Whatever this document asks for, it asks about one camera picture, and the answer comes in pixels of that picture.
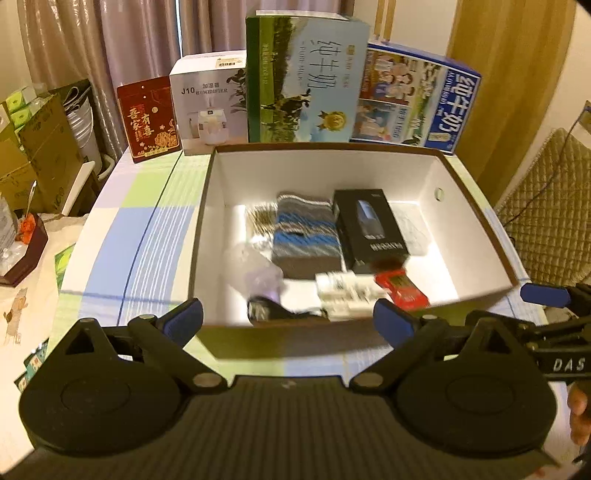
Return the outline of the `person right hand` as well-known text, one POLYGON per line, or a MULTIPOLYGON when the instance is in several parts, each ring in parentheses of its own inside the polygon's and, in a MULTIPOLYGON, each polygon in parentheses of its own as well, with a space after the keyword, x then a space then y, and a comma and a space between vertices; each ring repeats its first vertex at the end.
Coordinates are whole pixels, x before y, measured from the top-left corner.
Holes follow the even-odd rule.
POLYGON ((570 435, 572 441, 585 446, 591 433, 590 422, 590 382, 579 381, 569 387, 570 435))

